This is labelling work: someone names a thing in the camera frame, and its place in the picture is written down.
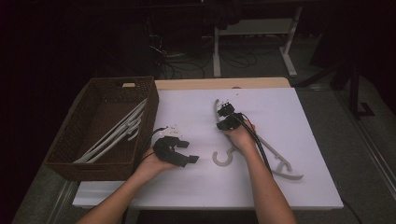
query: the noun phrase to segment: wicker basket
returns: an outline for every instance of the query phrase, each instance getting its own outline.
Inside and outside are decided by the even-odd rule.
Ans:
[[[125,137],[95,163],[73,163],[146,98],[134,140]],[[70,181],[127,179],[148,148],[143,145],[152,133],[158,103],[153,77],[91,79],[73,103],[45,164]]]

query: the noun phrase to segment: white tabletop surface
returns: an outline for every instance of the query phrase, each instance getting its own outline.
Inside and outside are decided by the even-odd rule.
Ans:
[[[231,146],[216,127],[216,99],[230,100],[235,112],[242,112],[256,125],[256,131],[291,163],[293,181],[275,175],[292,209],[334,209],[343,204],[332,182],[314,135],[293,88],[159,91],[160,103],[154,129],[175,125],[190,142],[177,151],[199,156],[195,164],[166,171],[146,185],[133,199],[137,209],[253,209],[248,169],[244,158],[233,153],[225,167],[212,161],[214,151],[226,160]],[[153,136],[153,143],[160,138]],[[270,165],[279,160],[265,149]],[[92,207],[122,182],[81,182],[74,206]]]

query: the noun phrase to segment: white table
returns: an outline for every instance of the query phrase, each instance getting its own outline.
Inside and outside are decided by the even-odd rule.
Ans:
[[[131,206],[136,209],[253,209],[244,158],[233,154],[230,165],[212,161],[214,151],[225,160],[230,147],[217,130],[216,99],[231,100],[236,112],[246,114],[258,134],[287,159],[299,181],[275,176],[292,209],[342,208],[338,192],[320,154],[308,121],[292,88],[159,91],[160,104],[154,129],[176,124],[189,141],[178,152],[197,155],[195,164],[160,174],[142,189]],[[160,136],[154,135],[153,142]],[[271,166],[278,160],[265,150]],[[122,182],[81,182],[74,206],[92,207]]]
[[[221,77],[220,57],[219,57],[219,37],[221,35],[269,35],[285,34],[288,35],[286,43],[279,48],[283,62],[288,69],[291,77],[296,77],[297,72],[289,56],[291,41],[297,28],[298,20],[301,15],[302,7],[297,7],[292,18],[283,19],[261,19],[261,20],[241,20],[235,25],[229,25],[226,30],[219,30],[215,27],[214,51],[213,51],[213,71],[214,77]]]

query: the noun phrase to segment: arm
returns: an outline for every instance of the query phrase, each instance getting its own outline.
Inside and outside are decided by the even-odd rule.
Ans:
[[[296,223],[293,212],[282,191],[268,171],[259,154],[256,143],[241,125],[225,132],[242,151],[250,175],[254,206],[259,223]]]
[[[160,161],[155,154],[146,157],[128,180],[104,201],[90,210],[78,223],[116,223],[136,193],[160,172],[176,167]]]

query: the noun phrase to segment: right hand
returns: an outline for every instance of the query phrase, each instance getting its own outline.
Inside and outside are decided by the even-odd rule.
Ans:
[[[247,120],[244,120],[244,122],[251,130],[254,131],[255,126],[253,124],[250,125],[250,123]],[[225,131],[224,133],[230,136],[235,146],[238,147],[244,155],[251,148],[257,150],[256,142],[254,141],[250,133],[246,130],[246,128],[243,125],[240,125],[236,129]]]

